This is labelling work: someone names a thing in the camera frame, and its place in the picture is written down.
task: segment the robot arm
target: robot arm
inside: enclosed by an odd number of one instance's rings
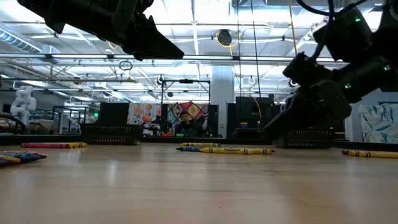
[[[299,53],[284,70],[284,75],[300,85],[288,99],[286,109],[263,131],[271,138],[290,129],[315,127],[333,119],[350,116],[350,103],[380,88],[398,91],[398,1],[386,0],[381,24],[372,33],[361,12],[347,7],[335,20],[314,33],[335,60],[347,66],[329,70]]]
[[[180,59],[184,53],[157,29],[144,11],[154,0],[18,0],[43,17],[61,34],[65,24],[89,32],[101,40],[120,45],[125,53],[144,58]]]

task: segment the person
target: person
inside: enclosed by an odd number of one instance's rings
[[[181,123],[175,128],[176,134],[184,134],[186,137],[196,137],[200,134],[204,134],[202,125],[196,124],[191,119],[191,116],[186,111],[180,113]]]

